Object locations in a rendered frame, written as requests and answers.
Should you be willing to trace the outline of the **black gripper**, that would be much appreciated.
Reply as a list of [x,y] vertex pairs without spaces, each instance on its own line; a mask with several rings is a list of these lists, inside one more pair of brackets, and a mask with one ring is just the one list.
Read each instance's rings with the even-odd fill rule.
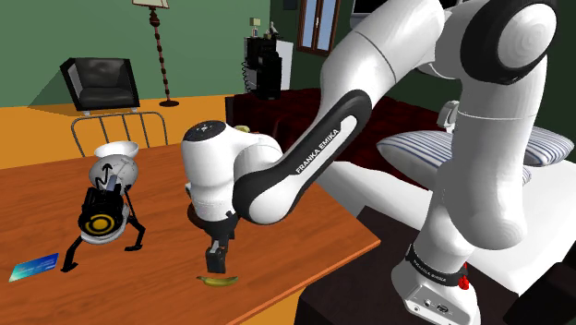
[[205,259],[210,273],[226,273],[227,245],[234,239],[234,230],[238,216],[231,211],[226,212],[226,218],[217,222],[205,222],[204,231],[211,237],[211,246],[206,249]]

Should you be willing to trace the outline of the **yellow banana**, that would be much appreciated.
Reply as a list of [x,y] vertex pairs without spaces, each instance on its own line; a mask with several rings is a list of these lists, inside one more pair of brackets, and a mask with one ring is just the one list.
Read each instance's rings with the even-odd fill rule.
[[237,276],[227,278],[213,278],[207,276],[197,276],[197,279],[202,281],[205,285],[210,287],[225,287],[230,286],[238,281]]

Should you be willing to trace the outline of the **white black legged robot figure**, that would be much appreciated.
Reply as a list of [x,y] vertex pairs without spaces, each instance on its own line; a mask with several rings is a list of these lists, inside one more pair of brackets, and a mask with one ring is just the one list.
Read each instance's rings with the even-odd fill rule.
[[138,178],[138,166],[129,156],[112,154],[100,158],[89,171],[91,187],[87,189],[81,214],[78,216],[80,235],[66,251],[62,272],[77,267],[75,253],[82,242],[104,245],[117,239],[128,224],[137,231],[133,246],[125,251],[142,248],[146,228],[138,221],[128,191]]

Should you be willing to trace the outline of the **dark robot stand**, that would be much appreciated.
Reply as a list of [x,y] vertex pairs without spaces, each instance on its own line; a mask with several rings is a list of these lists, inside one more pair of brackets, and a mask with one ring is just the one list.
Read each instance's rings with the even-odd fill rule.
[[[380,245],[310,284],[300,295],[294,325],[432,325],[409,313],[390,272],[417,231],[364,207],[357,217]],[[576,325],[576,270],[557,263],[536,282],[543,297],[529,302],[468,267],[481,309],[481,325]]]

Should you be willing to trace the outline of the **white bowl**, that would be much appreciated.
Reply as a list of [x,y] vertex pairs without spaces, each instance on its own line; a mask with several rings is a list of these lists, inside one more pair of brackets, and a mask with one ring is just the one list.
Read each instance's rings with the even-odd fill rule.
[[139,146],[129,140],[114,141],[101,145],[94,151],[94,155],[103,158],[109,155],[121,154],[134,158],[138,154]]

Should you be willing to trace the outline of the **grey metal chair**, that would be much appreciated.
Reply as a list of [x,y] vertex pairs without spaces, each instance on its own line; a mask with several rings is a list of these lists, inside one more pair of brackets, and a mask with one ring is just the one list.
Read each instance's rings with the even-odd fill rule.
[[130,131],[129,131],[129,128],[128,128],[128,125],[127,125],[126,118],[127,118],[128,116],[130,116],[130,115],[137,115],[137,116],[139,117],[139,121],[140,121],[140,124],[141,124],[141,129],[142,129],[142,132],[143,132],[143,136],[144,136],[144,139],[145,139],[147,148],[150,148],[149,132],[148,132],[148,129],[147,129],[147,126],[146,126],[146,122],[145,122],[145,120],[144,120],[144,115],[145,115],[145,114],[154,114],[154,115],[156,115],[156,116],[158,116],[158,117],[160,118],[160,120],[161,120],[161,122],[162,122],[162,132],[163,132],[164,145],[169,145],[169,140],[168,140],[168,134],[167,134],[167,127],[166,127],[165,119],[164,119],[163,115],[162,115],[161,113],[159,113],[159,112],[156,112],[156,111],[143,111],[143,112],[141,112],[141,111],[135,111],[135,112],[113,113],[113,114],[95,114],[95,115],[92,115],[92,114],[91,114],[91,115],[84,115],[84,116],[75,118],[74,120],[72,120],[72,122],[71,122],[71,124],[70,124],[70,131],[71,131],[72,137],[73,137],[73,139],[74,139],[74,141],[75,141],[75,143],[76,143],[76,145],[77,145],[77,147],[78,147],[78,151],[79,151],[80,156],[81,156],[82,158],[85,158],[85,157],[86,157],[86,153],[85,153],[85,151],[83,150],[83,147],[82,147],[82,145],[81,145],[81,143],[80,143],[80,140],[79,140],[79,138],[78,138],[78,132],[76,131],[76,124],[77,124],[78,122],[80,122],[80,121],[85,121],[85,120],[94,120],[94,119],[95,119],[95,120],[98,120],[98,121],[99,121],[99,125],[100,125],[101,130],[102,130],[102,135],[103,135],[104,140],[105,140],[105,144],[109,144],[109,143],[111,143],[111,140],[109,139],[108,132],[107,132],[107,129],[106,129],[106,125],[105,125],[105,123],[104,123],[104,121],[103,121],[105,118],[109,118],[109,117],[120,117],[120,118],[121,118],[122,125],[123,125],[123,128],[124,128],[124,130],[125,130],[125,134],[126,134],[126,140],[127,140],[127,141],[131,141],[131,140],[132,140],[132,137],[131,137],[131,134],[130,134]]

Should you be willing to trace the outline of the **blue card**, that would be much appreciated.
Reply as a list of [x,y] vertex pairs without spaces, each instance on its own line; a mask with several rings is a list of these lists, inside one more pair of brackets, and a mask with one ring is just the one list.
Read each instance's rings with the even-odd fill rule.
[[38,273],[53,270],[57,264],[58,257],[58,253],[53,253],[38,259],[19,263],[14,267],[8,281],[12,283]]

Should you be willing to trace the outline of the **black cabinet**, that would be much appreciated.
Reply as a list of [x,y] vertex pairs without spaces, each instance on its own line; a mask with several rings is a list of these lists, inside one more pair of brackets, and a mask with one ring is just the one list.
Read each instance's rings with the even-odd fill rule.
[[245,93],[253,93],[261,100],[278,100],[282,90],[290,89],[294,44],[283,39],[272,21],[259,36],[260,25],[259,18],[250,18],[251,35],[244,38]]

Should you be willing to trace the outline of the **blue striped white pillow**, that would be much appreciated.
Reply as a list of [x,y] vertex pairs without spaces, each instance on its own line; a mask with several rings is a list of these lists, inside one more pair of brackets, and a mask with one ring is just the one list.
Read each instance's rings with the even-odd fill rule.
[[[420,130],[404,132],[377,143],[381,156],[395,169],[428,190],[435,186],[437,169],[451,158],[452,134]],[[545,167],[560,163],[574,149],[574,143],[557,133],[534,126],[524,154],[523,183],[532,175],[527,166]]]

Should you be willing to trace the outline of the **floor lamp with beaded pole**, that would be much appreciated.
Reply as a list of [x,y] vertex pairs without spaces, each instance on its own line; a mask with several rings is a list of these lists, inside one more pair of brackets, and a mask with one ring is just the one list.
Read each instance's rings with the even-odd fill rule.
[[179,102],[171,98],[171,92],[169,89],[169,81],[166,76],[165,59],[162,52],[162,43],[159,27],[161,25],[161,20],[159,19],[156,10],[157,9],[169,9],[168,0],[131,0],[134,6],[146,7],[149,11],[149,23],[154,28],[154,38],[156,41],[156,49],[159,56],[159,63],[161,66],[162,73],[162,83],[164,86],[165,100],[160,102],[161,107],[175,107],[179,105]]

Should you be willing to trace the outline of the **bed with dark red blanket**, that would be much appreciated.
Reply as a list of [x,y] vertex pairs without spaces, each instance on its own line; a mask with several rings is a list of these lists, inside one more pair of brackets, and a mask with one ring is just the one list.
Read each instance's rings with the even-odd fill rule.
[[[278,100],[236,94],[225,100],[226,121],[270,135],[288,149],[316,116],[317,89],[285,90]],[[347,147],[318,183],[351,214],[370,207],[420,229],[432,190],[390,165],[377,143],[404,132],[447,132],[438,113],[389,97],[382,98],[362,133]],[[523,208],[529,233],[516,247],[476,250],[472,264],[492,280],[521,295],[553,264],[567,257],[576,242],[576,163],[567,159],[545,167],[527,166],[532,178],[524,184]]]

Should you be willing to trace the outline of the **brown framed window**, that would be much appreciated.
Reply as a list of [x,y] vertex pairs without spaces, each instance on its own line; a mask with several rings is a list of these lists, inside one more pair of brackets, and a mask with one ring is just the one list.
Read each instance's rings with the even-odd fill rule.
[[328,56],[335,45],[341,0],[299,0],[296,48]]

